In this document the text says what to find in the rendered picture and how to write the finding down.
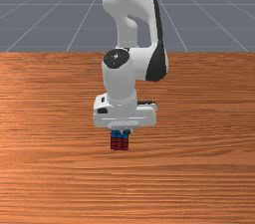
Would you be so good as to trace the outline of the many-coloured puzzle cube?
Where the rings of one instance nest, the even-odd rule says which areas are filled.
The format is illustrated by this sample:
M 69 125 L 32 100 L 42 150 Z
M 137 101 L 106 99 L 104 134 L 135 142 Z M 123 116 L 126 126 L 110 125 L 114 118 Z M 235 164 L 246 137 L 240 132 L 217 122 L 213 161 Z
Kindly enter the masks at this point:
M 112 150 L 128 150 L 128 136 L 130 130 L 113 130 L 111 133 L 111 149 Z

